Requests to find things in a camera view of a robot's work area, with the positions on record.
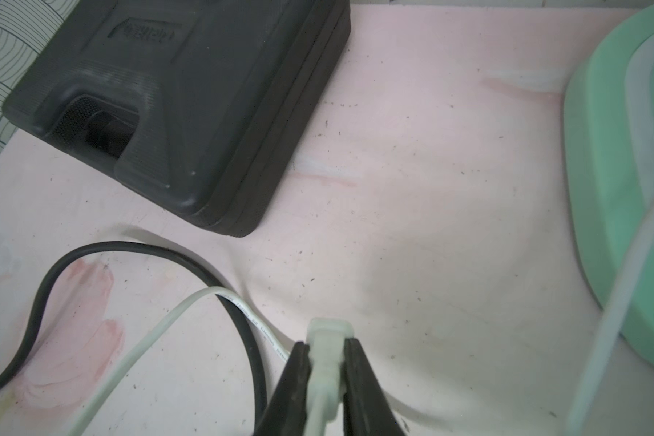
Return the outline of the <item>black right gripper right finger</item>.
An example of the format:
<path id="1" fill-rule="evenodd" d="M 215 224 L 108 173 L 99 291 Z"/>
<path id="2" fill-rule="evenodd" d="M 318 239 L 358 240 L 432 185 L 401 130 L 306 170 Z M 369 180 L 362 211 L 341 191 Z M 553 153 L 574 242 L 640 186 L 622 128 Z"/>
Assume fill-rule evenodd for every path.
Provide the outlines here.
<path id="1" fill-rule="evenodd" d="M 361 343 L 344 342 L 343 434 L 352 436 L 403 436 Z"/>

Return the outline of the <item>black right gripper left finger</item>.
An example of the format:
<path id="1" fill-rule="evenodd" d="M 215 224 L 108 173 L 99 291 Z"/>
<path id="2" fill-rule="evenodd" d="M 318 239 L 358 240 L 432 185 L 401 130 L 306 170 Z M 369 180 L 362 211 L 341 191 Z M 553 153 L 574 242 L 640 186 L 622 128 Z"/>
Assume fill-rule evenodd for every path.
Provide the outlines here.
<path id="1" fill-rule="evenodd" d="M 307 420 L 307 386 L 311 374 L 310 346 L 292 347 L 283 373 L 254 436 L 303 435 Z"/>

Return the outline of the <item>green desk fan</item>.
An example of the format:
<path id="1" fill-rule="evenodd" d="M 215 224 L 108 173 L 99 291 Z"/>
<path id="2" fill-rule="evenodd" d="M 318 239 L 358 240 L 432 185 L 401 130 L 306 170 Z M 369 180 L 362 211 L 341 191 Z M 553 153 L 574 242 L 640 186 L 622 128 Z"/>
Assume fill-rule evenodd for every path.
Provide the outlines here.
<path id="1" fill-rule="evenodd" d="M 574 72 L 563 141 L 581 266 L 605 305 L 654 200 L 654 5 L 618 25 Z"/>

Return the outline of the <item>black plastic tool case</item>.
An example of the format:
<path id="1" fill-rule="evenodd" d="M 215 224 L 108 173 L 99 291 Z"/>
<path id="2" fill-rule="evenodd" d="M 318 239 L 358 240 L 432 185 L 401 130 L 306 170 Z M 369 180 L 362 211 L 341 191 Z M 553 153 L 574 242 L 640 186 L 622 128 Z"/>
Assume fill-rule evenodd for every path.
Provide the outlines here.
<path id="1" fill-rule="evenodd" d="M 350 33 L 347 1 L 82 1 L 3 111 L 188 223 L 244 237 Z"/>

